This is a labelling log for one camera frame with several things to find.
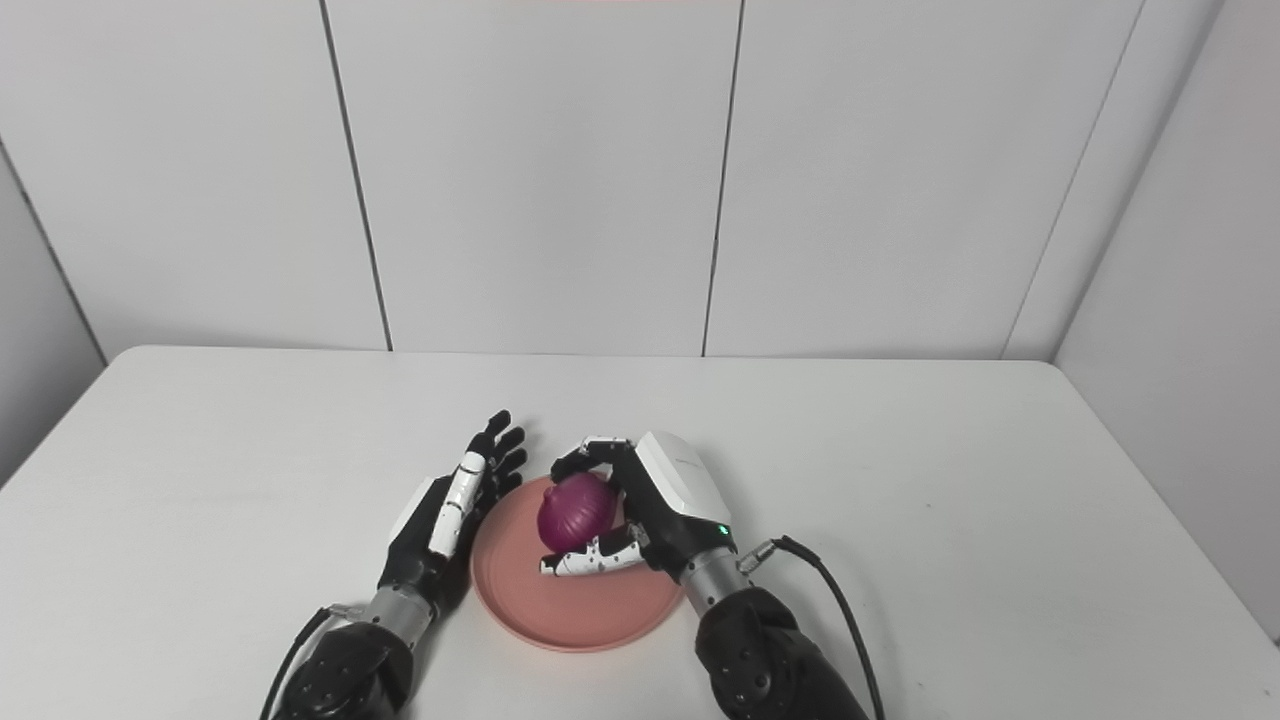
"white table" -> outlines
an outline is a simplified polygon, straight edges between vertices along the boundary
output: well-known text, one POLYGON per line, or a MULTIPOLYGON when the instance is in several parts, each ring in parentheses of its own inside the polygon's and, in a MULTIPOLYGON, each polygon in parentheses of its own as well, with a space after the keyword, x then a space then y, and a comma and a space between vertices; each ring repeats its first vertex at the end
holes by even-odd
MULTIPOLYGON (((256 717, 499 407, 536 470, 586 434, 694 443, 741 542, 790 533, 840 578, 893 720, 1280 717, 1280 653, 1048 365, 155 347, 0 491, 0 717, 256 717)), ((756 578, 865 700, 817 574, 756 578)), ((468 597, 415 716, 718 717, 694 629, 558 655, 468 597)))

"cable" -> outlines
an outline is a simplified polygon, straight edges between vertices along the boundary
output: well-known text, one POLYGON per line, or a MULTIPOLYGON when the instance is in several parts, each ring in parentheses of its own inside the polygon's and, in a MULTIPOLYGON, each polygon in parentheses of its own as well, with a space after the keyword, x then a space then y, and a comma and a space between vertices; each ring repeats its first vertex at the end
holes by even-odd
POLYGON ((333 611, 328 607, 321 607, 316 610, 316 614, 307 620, 306 625, 302 625, 302 632, 298 637, 293 638, 293 646, 289 652, 284 653, 284 662, 280 662, 280 669, 275 673, 275 679, 271 680, 271 689, 266 692, 266 702, 262 703, 262 715, 259 720, 268 720, 271 716, 271 708, 275 707, 275 696, 280 692, 280 683, 284 682, 284 674, 289 671, 289 666, 293 665, 293 659, 298 655, 298 651, 311 639, 320 625, 324 625, 325 620, 333 616, 333 611))
POLYGON ((774 538, 772 542, 778 550, 790 552, 809 565, 813 565, 813 568, 822 574, 822 579, 827 582, 827 587, 829 587, 831 592, 836 596, 840 611, 845 614, 845 623, 849 625, 849 634, 854 635, 854 646, 858 648, 858 660, 863 664, 863 675, 867 676, 867 692, 872 696, 872 707, 876 711, 876 720, 884 720, 884 703, 879 697, 879 685, 876 684, 876 671, 872 670, 872 659, 867 652, 867 643, 863 642, 863 633, 858 629, 858 621, 854 620, 854 611, 849 609, 849 601, 845 600, 845 593, 841 592, 840 584, 836 583, 836 578, 833 578, 831 571, 827 570, 827 566, 822 564, 822 559, 818 557, 817 552, 800 544, 795 539, 791 539, 791 537, 782 536, 781 538, 774 538))

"plate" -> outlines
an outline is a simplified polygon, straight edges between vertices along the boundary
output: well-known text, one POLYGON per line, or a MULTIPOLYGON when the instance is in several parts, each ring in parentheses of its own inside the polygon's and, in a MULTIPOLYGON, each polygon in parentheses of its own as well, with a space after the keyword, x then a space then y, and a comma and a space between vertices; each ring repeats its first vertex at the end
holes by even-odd
POLYGON ((516 637, 561 652, 609 650, 660 625, 681 600, 664 573, 643 564, 581 578, 538 571, 549 551, 536 516, 550 487, 545 477, 520 486, 480 525, 471 582, 485 610, 516 637))

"purple onion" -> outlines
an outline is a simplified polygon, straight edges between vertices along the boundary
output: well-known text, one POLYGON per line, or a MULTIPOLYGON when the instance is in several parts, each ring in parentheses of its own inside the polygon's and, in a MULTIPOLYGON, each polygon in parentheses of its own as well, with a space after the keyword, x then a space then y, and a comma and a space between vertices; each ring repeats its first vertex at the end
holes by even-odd
POLYGON ((547 488, 538 509, 538 537, 552 552, 568 552, 613 528, 618 498, 593 473, 570 475, 547 488))

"white background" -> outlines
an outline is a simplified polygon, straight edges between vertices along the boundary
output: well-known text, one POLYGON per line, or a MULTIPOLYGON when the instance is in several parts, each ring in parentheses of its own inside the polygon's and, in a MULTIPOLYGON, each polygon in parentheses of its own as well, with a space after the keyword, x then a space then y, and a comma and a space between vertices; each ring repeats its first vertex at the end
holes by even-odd
POLYGON ((1059 364, 1280 634, 1280 5, 1228 3, 1059 364))
MULTIPOLYGON (((1062 364, 1275 634, 1271 5, 1160 140, 1217 5, 8 0, 0 137, 108 359, 1050 360, 1101 263, 1062 364)), ((13 208, 26 448, 95 361, 13 208)))

